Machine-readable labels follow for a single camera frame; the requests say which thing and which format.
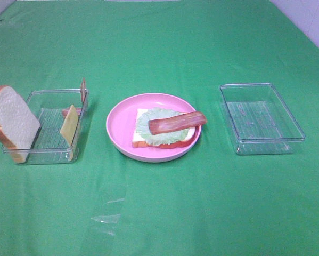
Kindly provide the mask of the bacon strip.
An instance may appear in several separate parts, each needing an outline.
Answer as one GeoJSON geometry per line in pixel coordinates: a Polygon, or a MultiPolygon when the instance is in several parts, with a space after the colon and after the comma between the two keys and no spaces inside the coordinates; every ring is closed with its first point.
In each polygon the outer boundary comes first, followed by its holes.
{"type": "MultiPolygon", "coordinates": [[[[82,110],[82,107],[84,106],[85,99],[86,99],[86,81],[85,81],[84,77],[83,77],[81,85],[80,85],[80,97],[81,97],[82,106],[81,107],[76,107],[76,112],[77,112],[78,116],[80,116],[80,114],[81,114],[81,110],[82,110]]],[[[62,110],[63,118],[66,118],[66,116],[69,113],[69,109],[70,108],[68,107],[68,108],[65,108],[65,109],[62,110]]]]}
{"type": "Polygon", "coordinates": [[[152,135],[176,132],[191,127],[204,125],[207,118],[200,111],[194,111],[170,118],[153,119],[148,121],[150,133],[152,135]]]}

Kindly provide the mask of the yellow cheese slice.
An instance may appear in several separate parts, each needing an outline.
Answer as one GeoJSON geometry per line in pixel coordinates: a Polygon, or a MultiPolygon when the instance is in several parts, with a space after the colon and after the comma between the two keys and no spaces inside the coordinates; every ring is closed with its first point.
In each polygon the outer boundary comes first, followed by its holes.
{"type": "Polygon", "coordinates": [[[62,110],[62,116],[64,117],[64,122],[60,129],[60,134],[66,141],[67,145],[70,147],[68,153],[68,161],[72,161],[73,159],[73,146],[72,142],[74,139],[76,127],[79,121],[79,115],[77,109],[74,105],[71,105],[68,108],[62,110]]]}

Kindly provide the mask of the pink round plate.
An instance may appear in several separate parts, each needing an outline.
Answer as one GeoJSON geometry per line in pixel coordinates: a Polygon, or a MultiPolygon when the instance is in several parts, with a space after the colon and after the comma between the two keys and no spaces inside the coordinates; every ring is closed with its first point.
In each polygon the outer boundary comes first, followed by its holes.
{"type": "Polygon", "coordinates": [[[133,148],[132,138],[137,109],[153,107],[189,113],[195,108],[187,101],[165,93],[142,93],[116,104],[107,116],[106,130],[114,146],[124,155],[142,162],[161,163],[172,161],[186,154],[196,144],[201,127],[197,127],[191,143],[185,147],[162,149],[157,147],[133,148]]]}

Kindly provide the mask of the green tablecloth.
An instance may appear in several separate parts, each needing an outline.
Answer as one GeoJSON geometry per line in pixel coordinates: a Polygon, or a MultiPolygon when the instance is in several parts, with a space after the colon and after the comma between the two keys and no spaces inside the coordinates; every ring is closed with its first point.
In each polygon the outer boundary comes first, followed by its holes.
{"type": "Polygon", "coordinates": [[[0,85],[78,88],[92,115],[72,164],[15,165],[0,146],[0,255],[319,255],[319,50],[269,1],[15,2],[0,15],[0,85]],[[237,155],[219,86],[272,83],[306,139],[237,155]],[[208,123],[183,157],[121,154],[105,120],[163,92],[208,123]],[[113,237],[91,229],[102,188],[126,196],[113,237]]]}

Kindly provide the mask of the right clear plastic tray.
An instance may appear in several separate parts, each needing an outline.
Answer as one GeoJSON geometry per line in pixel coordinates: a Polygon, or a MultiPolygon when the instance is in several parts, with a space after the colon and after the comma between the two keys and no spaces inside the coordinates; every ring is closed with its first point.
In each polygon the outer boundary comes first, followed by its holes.
{"type": "Polygon", "coordinates": [[[238,155],[292,154],[305,134],[271,83],[225,84],[220,106],[238,155]]]}

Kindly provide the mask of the clear plastic tray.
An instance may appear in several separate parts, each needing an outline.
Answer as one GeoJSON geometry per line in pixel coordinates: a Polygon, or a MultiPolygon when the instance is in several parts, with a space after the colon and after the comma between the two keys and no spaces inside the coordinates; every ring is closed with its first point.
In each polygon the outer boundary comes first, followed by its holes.
{"type": "Polygon", "coordinates": [[[3,153],[27,155],[24,165],[67,164],[74,162],[79,154],[79,144],[87,135],[89,90],[84,89],[84,100],[80,89],[54,89],[32,91],[26,100],[31,112],[40,122],[40,128],[30,149],[8,149],[2,146],[3,153]],[[63,112],[74,106],[80,114],[74,126],[70,143],[60,134],[64,123],[63,112]]]}
{"type": "Polygon", "coordinates": [[[225,84],[220,106],[238,155],[292,154],[305,134],[271,83],[225,84]]]}

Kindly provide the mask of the clear tape strip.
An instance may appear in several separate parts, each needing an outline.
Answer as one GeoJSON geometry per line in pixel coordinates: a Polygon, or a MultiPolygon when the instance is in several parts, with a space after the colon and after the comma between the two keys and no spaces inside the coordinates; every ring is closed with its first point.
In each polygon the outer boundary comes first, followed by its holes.
{"type": "Polygon", "coordinates": [[[102,188],[90,220],[93,231],[101,235],[115,236],[125,196],[124,185],[114,184],[102,188]]]}

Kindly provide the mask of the left clear plastic tray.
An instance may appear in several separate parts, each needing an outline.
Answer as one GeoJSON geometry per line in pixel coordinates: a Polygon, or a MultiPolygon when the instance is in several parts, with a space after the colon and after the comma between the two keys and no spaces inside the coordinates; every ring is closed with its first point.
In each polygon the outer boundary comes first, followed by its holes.
{"type": "Polygon", "coordinates": [[[67,164],[74,162],[79,154],[79,144],[87,135],[89,90],[84,89],[84,100],[80,89],[54,89],[32,91],[26,100],[31,112],[40,122],[40,128],[30,149],[8,149],[2,146],[3,153],[27,155],[24,165],[67,164]],[[63,112],[74,106],[80,114],[74,126],[70,143],[60,134],[64,123],[63,112]]]}

